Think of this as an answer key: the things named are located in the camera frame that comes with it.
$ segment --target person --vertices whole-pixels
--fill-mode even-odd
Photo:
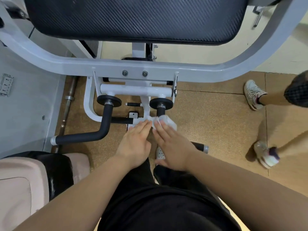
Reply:
[[[156,184],[148,160],[151,125],[130,128],[113,157],[15,231],[93,231],[100,217],[98,231],[240,230],[217,196],[251,231],[308,230],[307,197],[198,151],[164,122],[153,130],[165,155],[156,160]]]
[[[297,75],[286,89],[267,93],[260,89],[253,80],[244,85],[244,94],[253,110],[260,110],[266,105],[296,105],[308,108],[308,70]],[[267,147],[264,141],[257,141],[254,146],[258,161],[267,169],[276,165],[283,157],[308,152],[308,131],[303,132],[282,147]]]

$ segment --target screw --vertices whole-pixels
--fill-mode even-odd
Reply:
[[[127,70],[123,70],[123,71],[122,71],[122,75],[123,75],[123,76],[127,76],[127,75],[128,75]]]
[[[142,76],[143,76],[143,77],[147,77],[147,76],[148,76],[148,72],[147,72],[147,71],[143,71],[143,72],[142,72]]]

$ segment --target white shoe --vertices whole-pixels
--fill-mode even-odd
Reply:
[[[257,103],[257,99],[267,92],[259,88],[253,80],[248,80],[244,84],[243,90],[246,100],[253,110],[260,110],[264,107],[264,105]]]
[[[278,164],[279,160],[275,156],[269,154],[269,149],[266,143],[258,141],[253,145],[253,149],[256,152],[257,158],[265,168],[269,169]]]
[[[157,147],[156,149],[156,159],[166,159],[160,147]]]

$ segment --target wall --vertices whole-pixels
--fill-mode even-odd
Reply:
[[[246,50],[261,34],[274,9],[266,12],[258,26],[252,29],[256,15],[253,7],[246,10],[244,21],[237,36],[221,46],[190,46],[159,44],[155,55],[159,62],[217,64],[226,62]],[[131,55],[131,43],[104,42],[102,58],[120,59]],[[308,69],[308,13],[287,41],[256,71],[276,73],[300,73]]]
[[[45,50],[71,56],[58,39],[33,30],[29,21],[18,22]],[[50,143],[45,139],[55,132],[65,76],[33,66],[0,44],[0,76],[3,73],[13,76],[14,82],[10,96],[0,97],[0,158],[23,151],[48,151]]]

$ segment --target plaid shorts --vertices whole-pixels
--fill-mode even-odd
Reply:
[[[284,97],[293,105],[308,108],[308,70],[296,76],[286,88]]]

